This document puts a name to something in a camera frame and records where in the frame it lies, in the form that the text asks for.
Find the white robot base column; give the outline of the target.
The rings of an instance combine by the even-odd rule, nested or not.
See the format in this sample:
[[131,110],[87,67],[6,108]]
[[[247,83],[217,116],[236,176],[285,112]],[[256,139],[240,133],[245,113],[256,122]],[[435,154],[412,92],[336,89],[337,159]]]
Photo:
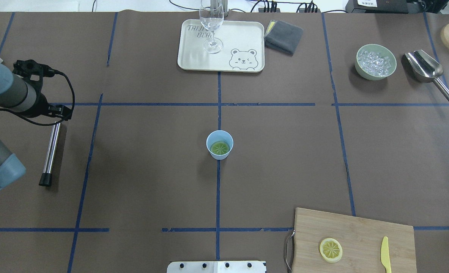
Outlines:
[[259,260],[174,261],[167,273],[266,273],[266,262]]

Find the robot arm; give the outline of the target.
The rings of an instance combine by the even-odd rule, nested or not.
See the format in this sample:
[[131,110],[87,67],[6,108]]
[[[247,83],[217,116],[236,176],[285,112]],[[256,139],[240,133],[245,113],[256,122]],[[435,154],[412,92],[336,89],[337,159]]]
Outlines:
[[[65,78],[71,92],[71,105],[49,103],[42,92],[44,78]],[[13,69],[0,63],[0,114],[10,114],[34,126],[51,127],[71,120],[76,102],[68,76],[35,60],[17,60]],[[0,118],[0,129],[14,139],[25,139],[18,126]],[[17,155],[0,138],[0,191],[20,179],[26,168]]]

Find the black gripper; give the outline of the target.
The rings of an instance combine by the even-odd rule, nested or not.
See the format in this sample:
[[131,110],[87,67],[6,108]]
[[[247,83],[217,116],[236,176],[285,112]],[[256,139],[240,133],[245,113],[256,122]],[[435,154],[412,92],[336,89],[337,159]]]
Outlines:
[[43,79],[31,80],[23,78],[27,86],[27,95],[21,103],[21,115],[27,118],[35,118],[37,116],[49,116],[52,118],[60,118],[63,121],[72,119],[73,109],[65,105],[54,105],[47,101],[45,95],[42,94]]

